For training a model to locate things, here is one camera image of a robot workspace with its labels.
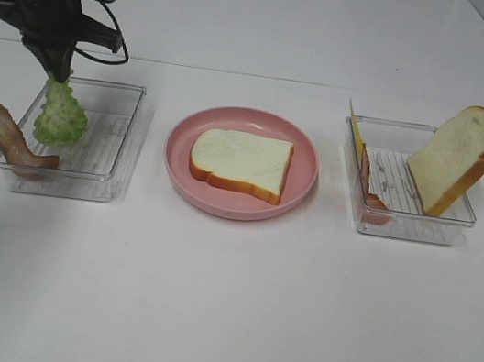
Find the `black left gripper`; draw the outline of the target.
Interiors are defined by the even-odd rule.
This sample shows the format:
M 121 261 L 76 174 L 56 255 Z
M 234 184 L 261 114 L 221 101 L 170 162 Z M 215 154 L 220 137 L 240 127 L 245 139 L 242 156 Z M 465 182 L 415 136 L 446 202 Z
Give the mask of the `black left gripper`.
M 123 46 L 119 25 L 112 27 L 82 11 L 81 0 L 0 0 L 0 21 L 23 35 L 23 45 L 50 78 L 64 83 L 71 75 L 72 54 L 87 42 L 116 54 Z

